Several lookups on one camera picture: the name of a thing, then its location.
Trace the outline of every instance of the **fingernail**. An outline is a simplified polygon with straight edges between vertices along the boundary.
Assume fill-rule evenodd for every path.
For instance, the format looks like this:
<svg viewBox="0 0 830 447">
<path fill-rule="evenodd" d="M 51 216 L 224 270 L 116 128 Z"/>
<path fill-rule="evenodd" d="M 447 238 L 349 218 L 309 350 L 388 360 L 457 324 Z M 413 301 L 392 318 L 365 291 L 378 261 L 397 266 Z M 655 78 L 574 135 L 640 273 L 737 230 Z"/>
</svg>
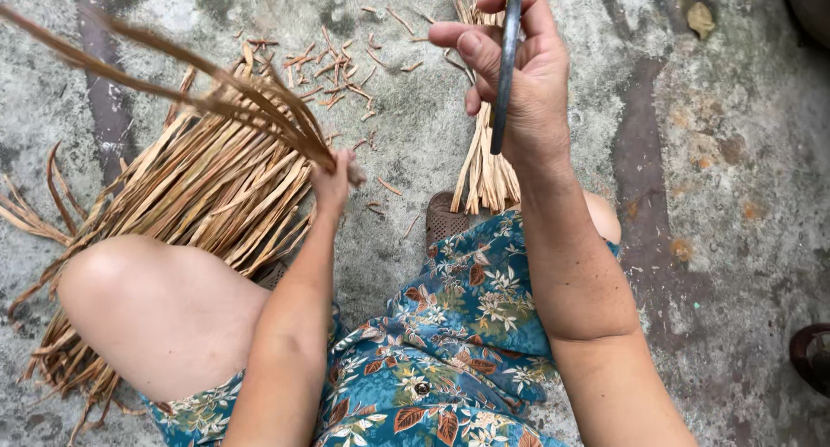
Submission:
<svg viewBox="0 0 830 447">
<path fill-rule="evenodd" d="M 464 32 L 458 40 L 458 50 L 468 57 L 474 57 L 482 47 L 482 40 L 472 32 Z"/>
</svg>

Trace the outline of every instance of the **floral dress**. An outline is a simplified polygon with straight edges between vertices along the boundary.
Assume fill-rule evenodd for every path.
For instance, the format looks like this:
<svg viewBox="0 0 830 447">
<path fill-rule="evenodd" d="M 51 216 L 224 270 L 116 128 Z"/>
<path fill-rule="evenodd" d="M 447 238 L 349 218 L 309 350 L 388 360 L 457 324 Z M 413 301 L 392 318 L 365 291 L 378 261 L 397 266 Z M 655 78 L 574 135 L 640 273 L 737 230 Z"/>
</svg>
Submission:
<svg viewBox="0 0 830 447">
<path fill-rule="evenodd" d="M 524 418 L 555 365 L 517 212 L 431 245 L 387 316 L 346 334 L 335 305 L 329 342 L 315 446 L 564 446 Z M 243 378 L 145 403 L 170 447 L 219 445 Z"/>
</svg>

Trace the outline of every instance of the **woman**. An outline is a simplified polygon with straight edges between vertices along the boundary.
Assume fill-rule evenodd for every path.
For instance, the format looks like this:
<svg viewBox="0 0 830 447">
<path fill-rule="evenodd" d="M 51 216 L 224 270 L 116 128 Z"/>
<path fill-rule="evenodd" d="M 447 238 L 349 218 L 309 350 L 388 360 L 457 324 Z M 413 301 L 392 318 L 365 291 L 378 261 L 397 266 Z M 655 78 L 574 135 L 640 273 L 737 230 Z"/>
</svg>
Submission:
<svg viewBox="0 0 830 447">
<path fill-rule="evenodd" d="M 142 237 L 72 261 L 58 290 L 72 324 L 143 393 L 169 445 L 561 445 L 522 417 L 544 399 L 551 358 L 586 445 L 696 444 L 651 363 L 613 210 L 590 197 L 589 209 L 571 168 L 554 18 L 546 0 L 522 2 L 504 141 L 521 213 L 431 245 L 387 316 L 345 335 L 332 313 L 347 151 L 335 173 L 317 169 L 317 219 L 273 293 L 205 252 Z M 504 0 L 477 4 L 496 13 Z M 495 98 L 499 36 L 430 29 L 481 76 L 470 115 Z"/>
</svg>

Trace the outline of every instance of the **sandal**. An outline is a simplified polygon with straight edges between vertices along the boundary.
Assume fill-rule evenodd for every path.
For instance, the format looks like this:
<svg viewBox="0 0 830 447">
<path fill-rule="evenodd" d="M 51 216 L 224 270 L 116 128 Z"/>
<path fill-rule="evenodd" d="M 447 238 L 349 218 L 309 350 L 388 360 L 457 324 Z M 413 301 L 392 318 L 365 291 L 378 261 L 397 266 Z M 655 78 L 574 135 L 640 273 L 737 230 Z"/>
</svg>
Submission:
<svg viewBox="0 0 830 447">
<path fill-rule="evenodd" d="M 470 219 L 465 214 L 453 214 L 450 191 L 441 191 L 429 199 L 427 207 L 427 246 L 470 229 Z"/>
<path fill-rule="evenodd" d="M 285 272 L 288 272 L 288 268 L 285 267 L 285 263 L 278 261 L 274 266 L 274 269 L 260 279 L 257 284 L 260 287 L 273 291 L 274 288 L 276 288 L 276 284 L 279 283 L 280 279 L 285 275 Z"/>
</svg>

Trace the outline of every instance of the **knee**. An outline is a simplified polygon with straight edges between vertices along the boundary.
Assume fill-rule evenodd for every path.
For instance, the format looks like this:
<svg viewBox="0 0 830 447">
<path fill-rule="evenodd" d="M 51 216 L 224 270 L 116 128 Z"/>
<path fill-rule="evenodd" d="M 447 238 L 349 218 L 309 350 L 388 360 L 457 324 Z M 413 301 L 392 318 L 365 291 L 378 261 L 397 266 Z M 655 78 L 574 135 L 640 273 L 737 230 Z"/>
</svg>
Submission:
<svg viewBox="0 0 830 447">
<path fill-rule="evenodd" d="M 587 191 L 583 191 L 583 194 L 597 233 L 606 240 L 619 244 L 623 230 L 617 219 L 617 212 L 602 196 Z"/>
<path fill-rule="evenodd" d="M 70 315 L 85 309 L 106 309 L 133 282 L 148 254 L 166 244 L 140 235 L 105 239 L 72 258 L 58 281 L 57 294 Z"/>
</svg>

